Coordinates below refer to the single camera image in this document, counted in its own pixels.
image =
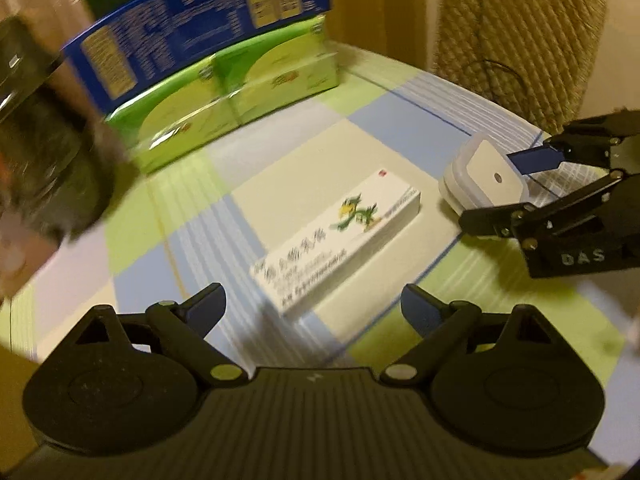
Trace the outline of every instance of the product packaging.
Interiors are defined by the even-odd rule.
[[[204,57],[329,9],[329,0],[134,0],[64,47],[104,113]]]
[[[420,191],[379,170],[250,272],[276,311],[296,319],[390,243],[420,209]]]
[[[170,76],[106,122],[151,173],[203,144],[338,84],[324,16],[261,34]]]

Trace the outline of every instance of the tablecloth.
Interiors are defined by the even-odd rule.
[[[140,312],[220,282],[227,310],[207,340],[247,369],[380,370],[420,341],[398,305],[407,282],[494,312],[532,303],[606,386],[593,449],[606,460],[635,460],[640,359],[623,334],[640,303],[640,272],[531,280],[513,243],[461,237],[438,195],[438,179],[470,136],[487,135],[512,152],[545,134],[416,68],[342,45],[338,58],[338,88],[136,181],[0,312],[2,341],[42,360],[94,304]],[[380,168],[420,189],[418,217],[313,312],[296,323],[279,319],[249,276],[251,264]],[[564,164],[527,182],[541,205],[595,178],[590,168]]]

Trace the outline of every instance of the blue square pattern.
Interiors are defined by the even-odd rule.
[[[469,139],[455,124],[392,93],[354,112],[349,120],[437,179]]]
[[[135,314],[158,301],[183,298],[164,245],[158,244],[113,277],[118,312]]]
[[[247,371],[318,366],[341,349],[315,314],[298,322],[277,315],[249,274],[264,248],[229,195],[180,227],[169,244],[188,294],[212,282],[225,287],[226,313],[206,339]]]
[[[531,147],[541,133],[504,108],[433,74],[421,73],[395,92],[469,134],[489,137],[505,153]]]

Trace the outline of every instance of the black cable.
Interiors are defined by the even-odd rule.
[[[480,55],[482,56],[481,59],[476,59],[473,60],[469,63],[467,63],[465,66],[462,67],[462,72],[465,73],[466,70],[468,70],[469,68],[471,68],[474,65],[480,64],[482,67],[482,71],[484,73],[484,76],[486,77],[487,83],[489,85],[489,92],[491,94],[491,101],[496,103],[497,105],[502,106],[502,104],[499,102],[498,100],[498,95],[495,92],[495,88],[494,88],[494,84],[493,84],[493,80],[492,80],[492,76],[491,73],[488,69],[489,65],[495,65],[497,67],[500,67],[501,69],[503,69],[505,72],[507,73],[511,73],[515,76],[518,85],[520,86],[520,88],[522,89],[523,94],[525,95],[525,103],[526,106],[523,106],[522,108],[524,109],[524,119],[526,119],[527,121],[529,121],[530,123],[533,123],[534,117],[532,117],[532,110],[531,110],[531,105],[530,105],[530,94],[529,94],[529,87],[527,86],[527,83],[524,79],[524,77],[513,67],[495,60],[495,59],[491,59],[489,57],[486,56],[485,54],[485,49],[484,49],[484,44],[482,42],[482,27],[484,25],[484,0],[478,0],[478,4],[479,4],[479,12],[478,12],[478,22],[476,25],[476,29],[474,31],[474,37],[476,38],[476,43],[478,45],[478,50],[480,52]]]

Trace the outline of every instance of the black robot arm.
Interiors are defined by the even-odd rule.
[[[576,162],[609,174],[542,207],[467,210],[463,233],[516,238],[532,278],[640,267],[640,110],[574,121],[509,158],[523,173]]]

